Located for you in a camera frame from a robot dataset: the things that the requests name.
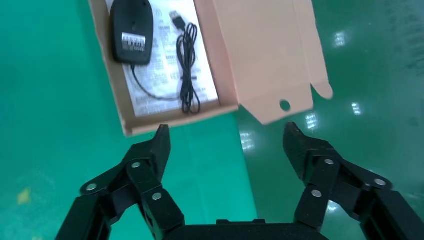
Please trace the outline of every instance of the label sticker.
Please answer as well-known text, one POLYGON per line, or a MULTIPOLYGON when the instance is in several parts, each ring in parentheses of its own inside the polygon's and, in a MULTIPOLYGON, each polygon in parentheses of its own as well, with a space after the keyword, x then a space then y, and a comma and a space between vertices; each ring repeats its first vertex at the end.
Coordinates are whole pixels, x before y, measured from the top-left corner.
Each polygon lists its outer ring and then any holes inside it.
POLYGON ((146 46, 146 37, 131 33, 122 33, 122 48, 125 51, 144 52, 146 46))

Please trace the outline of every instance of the black computer mouse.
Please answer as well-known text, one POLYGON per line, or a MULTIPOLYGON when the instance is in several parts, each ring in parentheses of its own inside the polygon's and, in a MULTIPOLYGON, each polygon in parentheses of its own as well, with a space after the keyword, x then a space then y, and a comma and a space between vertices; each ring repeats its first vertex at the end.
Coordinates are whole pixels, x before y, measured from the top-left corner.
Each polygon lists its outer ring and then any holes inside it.
POLYGON ((114 60, 148 65, 152 57, 153 25, 152 5, 148 0, 115 0, 110 9, 114 60))

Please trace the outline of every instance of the cardboard box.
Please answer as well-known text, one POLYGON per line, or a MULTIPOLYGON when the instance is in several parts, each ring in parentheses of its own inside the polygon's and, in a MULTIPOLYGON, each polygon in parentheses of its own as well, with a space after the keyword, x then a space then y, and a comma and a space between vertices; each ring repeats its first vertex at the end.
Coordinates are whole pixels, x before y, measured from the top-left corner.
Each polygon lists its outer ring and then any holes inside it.
POLYGON ((126 136, 160 124, 184 125, 243 105, 262 124, 313 108, 311 85, 333 97, 311 0, 194 0, 219 100, 197 115, 173 110, 136 117, 120 63, 114 62, 105 0, 89 0, 126 136), (290 104, 282 110, 281 101, 290 104))

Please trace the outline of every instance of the instruction manual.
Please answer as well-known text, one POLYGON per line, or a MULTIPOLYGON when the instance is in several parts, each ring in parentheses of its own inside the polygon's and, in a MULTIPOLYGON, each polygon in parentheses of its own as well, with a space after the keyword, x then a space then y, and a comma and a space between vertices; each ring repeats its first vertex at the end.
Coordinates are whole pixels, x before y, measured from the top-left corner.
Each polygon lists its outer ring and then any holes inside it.
MULTIPOLYGON (((114 0, 106 0, 111 11, 114 0)), ((208 56, 202 37, 202 30, 193 0, 150 0, 153 10, 153 50, 149 65, 137 66, 135 74, 141 85, 151 94, 158 97, 180 99, 182 69, 177 59, 177 38, 182 34, 170 17, 170 12, 177 11, 186 24, 198 26, 198 35, 194 44, 196 61, 191 69, 194 89, 201 103, 218 99, 209 66, 208 56)), ((123 64, 126 83, 131 97, 136 117, 158 114, 181 108, 181 100, 163 101, 147 96, 138 86, 133 77, 131 67, 123 64)))

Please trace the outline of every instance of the green epoxy floor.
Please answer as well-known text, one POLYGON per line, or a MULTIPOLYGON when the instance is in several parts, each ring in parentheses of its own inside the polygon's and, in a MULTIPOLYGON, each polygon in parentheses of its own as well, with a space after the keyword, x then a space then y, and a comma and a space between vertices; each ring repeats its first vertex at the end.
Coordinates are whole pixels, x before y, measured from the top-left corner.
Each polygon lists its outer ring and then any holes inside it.
MULTIPOLYGON (((2 1, 0 20, 0 239, 52 240, 81 185, 152 135, 122 133, 87 0, 2 1)), ((171 142, 162 183, 186 223, 257 218, 233 114, 171 142)), ((153 239, 136 206, 112 229, 153 239)))
MULTIPOLYGON (((313 5, 334 98, 314 92, 313 110, 268 126, 245 109, 236 114, 258 216, 291 222, 305 189, 282 148, 285 123, 293 121, 348 161, 388 178, 424 219, 424 2, 313 5)), ((322 233, 330 240, 365 239, 333 202, 322 233)))

